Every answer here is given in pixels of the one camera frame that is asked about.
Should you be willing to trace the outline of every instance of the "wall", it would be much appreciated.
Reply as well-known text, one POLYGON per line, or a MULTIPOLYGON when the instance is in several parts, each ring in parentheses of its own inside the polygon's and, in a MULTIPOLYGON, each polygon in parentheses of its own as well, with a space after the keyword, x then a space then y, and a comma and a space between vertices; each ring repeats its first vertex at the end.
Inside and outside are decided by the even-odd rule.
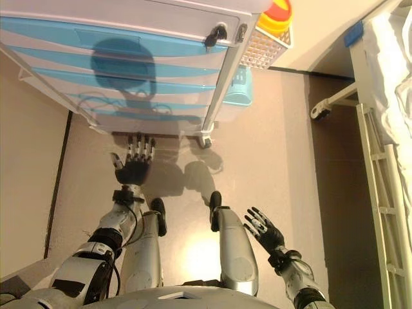
POLYGON ((67 109, 19 82, 0 53, 0 236, 4 279, 40 259, 61 154, 67 109))
POLYGON ((273 66, 352 77, 349 50, 341 35, 382 0, 291 2, 294 47, 273 66))

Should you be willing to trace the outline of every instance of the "wire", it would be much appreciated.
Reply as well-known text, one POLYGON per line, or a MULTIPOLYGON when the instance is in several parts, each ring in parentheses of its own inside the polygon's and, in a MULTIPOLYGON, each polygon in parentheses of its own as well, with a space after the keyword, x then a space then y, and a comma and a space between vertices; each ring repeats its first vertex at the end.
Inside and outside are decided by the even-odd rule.
POLYGON ((131 245, 132 243, 135 243, 136 241, 138 241, 138 240, 139 240, 140 238, 142 238, 142 236, 143 236, 143 233, 144 233, 143 212, 142 212, 141 209, 140 209, 139 211, 140 211, 140 215, 141 215, 141 217, 142 217, 142 230, 140 231, 140 234, 139 234, 139 236, 138 236, 136 239, 134 239, 133 241, 130 241, 131 238, 133 237, 133 234, 135 233, 135 232, 133 231, 133 234, 132 234, 132 236, 130 237, 129 241, 127 241, 127 243, 126 243, 123 247, 126 247, 126 246, 128 246, 128 245, 131 245))
POLYGON ((135 226, 133 227, 133 232, 130 234, 129 239, 124 243, 124 245, 122 246, 122 248, 126 247, 126 246, 129 244, 129 242, 131 241, 131 239, 132 239, 133 236, 135 235, 136 228, 137 228, 137 216, 136 216, 136 213, 133 211, 133 209, 132 209, 129 205, 126 205, 126 207, 127 207, 127 209, 132 213, 133 217, 135 218, 135 226))
POLYGON ((116 296, 119 295, 120 293, 120 274, 118 273, 117 267, 115 262, 113 262, 113 268, 115 269, 116 277, 117 277, 117 290, 116 290, 116 296))

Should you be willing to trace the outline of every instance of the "white basket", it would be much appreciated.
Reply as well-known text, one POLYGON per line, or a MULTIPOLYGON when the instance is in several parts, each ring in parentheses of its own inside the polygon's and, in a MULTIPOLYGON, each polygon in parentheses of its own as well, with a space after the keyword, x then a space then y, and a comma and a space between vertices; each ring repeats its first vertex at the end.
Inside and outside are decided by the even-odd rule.
POLYGON ((288 31, 282 33, 280 37, 274 37, 256 27, 250 36, 240 64, 252 68, 267 69, 292 46, 292 27, 289 27, 288 31))

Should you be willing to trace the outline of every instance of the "black lock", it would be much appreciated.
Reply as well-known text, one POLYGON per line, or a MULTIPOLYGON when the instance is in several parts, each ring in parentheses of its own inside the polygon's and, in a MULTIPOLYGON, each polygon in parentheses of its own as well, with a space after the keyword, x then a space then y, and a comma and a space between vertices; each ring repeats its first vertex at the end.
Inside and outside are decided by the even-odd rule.
POLYGON ((218 40, 227 39, 226 27, 223 24, 219 24, 213 28, 211 34, 205 39, 205 47, 210 48, 216 45, 218 40))

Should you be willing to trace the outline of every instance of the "drawer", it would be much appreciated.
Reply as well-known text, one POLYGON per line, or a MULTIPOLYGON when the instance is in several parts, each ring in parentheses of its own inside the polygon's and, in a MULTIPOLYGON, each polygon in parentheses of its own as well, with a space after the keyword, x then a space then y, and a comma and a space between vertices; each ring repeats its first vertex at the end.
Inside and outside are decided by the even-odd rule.
POLYGON ((196 135, 204 119, 196 117, 159 118, 158 120, 128 118, 130 115, 92 114, 95 129, 105 132, 143 132, 148 134, 196 135))
POLYGON ((10 47, 22 60, 34 68, 94 75, 109 75, 129 79, 215 86, 219 70, 173 66, 132 59, 113 59, 57 51, 10 47))
POLYGON ((115 89, 117 91, 128 91, 130 93, 141 93, 147 97, 155 94, 179 95, 184 93, 201 93, 214 91, 214 86, 199 86, 188 84, 172 84, 157 82, 155 80, 126 79, 120 77, 93 75, 83 73, 72 73, 67 71, 47 70, 42 68, 32 68, 33 71, 43 77, 51 77, 74 84, 81 84, 92 87, 102 87, 115 89))
POLYGON ((209 106, 159 103, 153 101, 125 100, 96 97, 94 95, 67 95, 79 108, 86 111, 126 112, 152 116, 206 117, 209 106))
POLYGON ((38 40, 121 55, 193 56, 224 52, 227 49, 226 46, 217 44, 207 51, 202 42, 187 39, 41 19, 2 17, 0 27, 3 30, 38 40))
POLYGON ((159 94, 147 96, 143 93, 132 93, 128 91, 120 92, 119 90, 92 87, 83 84, 75 84, 72 82, 66 82, 61 79, 55 79, 45 75, 41 77, 52 85, 56 90, 65 95, 87 95, 96 97, 118 98, 132 101, 150 101, 166 104, 199 104, 209 105, 211 103, 214 90, 204 91, 200 93, 184 93, 184 94, 159 94))
POLYGON ((206 1, 182 0, 2 0, 1 13, 15 17, 53 19, 56 21, 107 25, 157 34, 204 40, 218 23, 227 25, 227 44, 234 44, 238 27, 254 25, 251 13, 260 14, 270 7, 271 0, 206 1))
MULTIPOLYGON (((46 50, 51 52, 64 52, 64 53, 74 53, 79 55, 88 55, 91 57, 95 52, 93 50, 88 50, 85 48, 77 48, 67 45, 56 44, 44 40, 34 39, 32 37, 26 37, 24 35, 19 35, 12 33, 0 28, 0 40, 3 44, 13 47, 29 48, 46 50)), ((106 53, 96 53, 99 55, 108 55, 106 53)), ((153 62, 155 64, 168 64, 171 66, 185 66, 200 69, 212 69, 220 70, 223 60, 225 58, 226 51, 218 53, 206 53, 203 55, 193 55, 184 57, 152 57, 145 55, 119 55, 110 54, 113 59, 130 59, 142 62, 153 62)))

